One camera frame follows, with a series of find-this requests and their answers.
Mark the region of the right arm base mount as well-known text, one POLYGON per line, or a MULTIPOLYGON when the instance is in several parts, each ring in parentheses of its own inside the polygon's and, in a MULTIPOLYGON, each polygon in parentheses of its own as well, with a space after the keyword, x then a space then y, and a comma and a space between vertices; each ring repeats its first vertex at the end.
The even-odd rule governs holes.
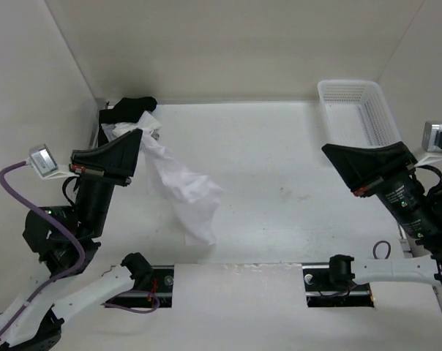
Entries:
POLYGON ((373 308, 374 298, 368 284, 356 285, 351 282, 340 286, 329 278, 327 264, 303 265, 305 300, 310 308, 373 308))

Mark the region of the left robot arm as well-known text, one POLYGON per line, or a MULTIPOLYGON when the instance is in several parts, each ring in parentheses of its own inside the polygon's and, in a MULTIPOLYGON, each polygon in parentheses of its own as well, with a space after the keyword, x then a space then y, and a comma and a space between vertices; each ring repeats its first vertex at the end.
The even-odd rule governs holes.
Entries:
POLYGON ((100 248, 113 190, 130 184, 142 135, 135 129, 97 148, 75 150, 67 167, 59 166, 46 146, 39 146, 26 160, 0 171, 1 186, 29 211, 23 238, 39 258, 24 291, 0 314, 0 350, 49 350, 77 314, 93 306, 112 307, 118 295, 149 287, 154 270, 135 252, 89 286, 66 292, 100 248), (33 204, 6 180, 8 173, 26 166, 42 179, 76 181, 76 199, 66 206, 33 204))

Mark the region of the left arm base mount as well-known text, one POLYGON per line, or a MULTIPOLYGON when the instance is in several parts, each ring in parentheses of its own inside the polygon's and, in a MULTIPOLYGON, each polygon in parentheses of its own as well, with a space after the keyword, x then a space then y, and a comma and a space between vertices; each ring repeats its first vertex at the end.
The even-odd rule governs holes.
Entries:
POLYGON ((160 309, 169 309, 173 302, 174 266, 156 265, 151 280, 143 287, 134 292, 125 292, 115 298, 106 301, 107 304, 114 304, 129 309, 153 309, 157 302, 146 292, 151 292, 159 299, 160 309))

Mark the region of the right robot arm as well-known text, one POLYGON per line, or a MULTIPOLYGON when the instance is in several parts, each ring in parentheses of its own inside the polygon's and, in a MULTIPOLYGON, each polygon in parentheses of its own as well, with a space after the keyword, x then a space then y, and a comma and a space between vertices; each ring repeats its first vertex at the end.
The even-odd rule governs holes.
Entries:
POLYGON ((442 173, 397 142, 380 148, 327 143, 322 152, 355 197, 377 197, 401 230, 426 250, 418 257, 365 259, 336 254, 326 280, 334 289, 373 282, 442 287, 442 173))

